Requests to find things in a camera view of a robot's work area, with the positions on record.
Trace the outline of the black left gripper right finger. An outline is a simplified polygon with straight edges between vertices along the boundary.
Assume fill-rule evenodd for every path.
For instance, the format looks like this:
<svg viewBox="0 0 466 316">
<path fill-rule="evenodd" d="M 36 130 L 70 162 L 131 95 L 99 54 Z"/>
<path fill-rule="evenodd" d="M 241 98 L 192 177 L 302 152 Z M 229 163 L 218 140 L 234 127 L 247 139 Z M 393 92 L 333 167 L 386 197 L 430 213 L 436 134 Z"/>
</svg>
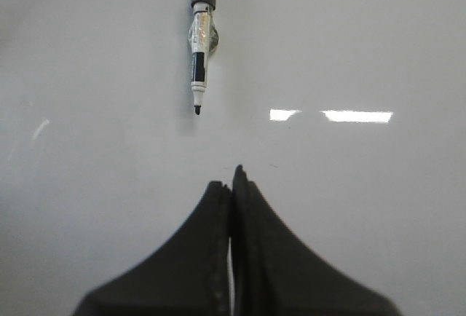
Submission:
<svg viewBox="0 0 466 316">
<path fill-rule="evenodd" d="M 273 211 L 242 166 L 232 181 L 235 315 L 399 315 L 385 296 L 331 266 Z"/>
</svg>

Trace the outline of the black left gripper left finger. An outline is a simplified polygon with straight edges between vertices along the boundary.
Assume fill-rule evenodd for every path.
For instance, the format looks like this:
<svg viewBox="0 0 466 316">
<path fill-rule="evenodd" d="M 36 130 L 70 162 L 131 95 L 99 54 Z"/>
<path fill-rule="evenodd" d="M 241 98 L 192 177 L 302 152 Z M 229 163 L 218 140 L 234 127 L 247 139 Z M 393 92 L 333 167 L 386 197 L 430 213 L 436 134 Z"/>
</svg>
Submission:
<svg viewBox="0 0 466 316">
<path fill-rule="evenodd" d="M 128 272 L 90 291 L 75 315 L 229 315 L 231 192 L 211 181 L 178 231 Z"/>
</svg>

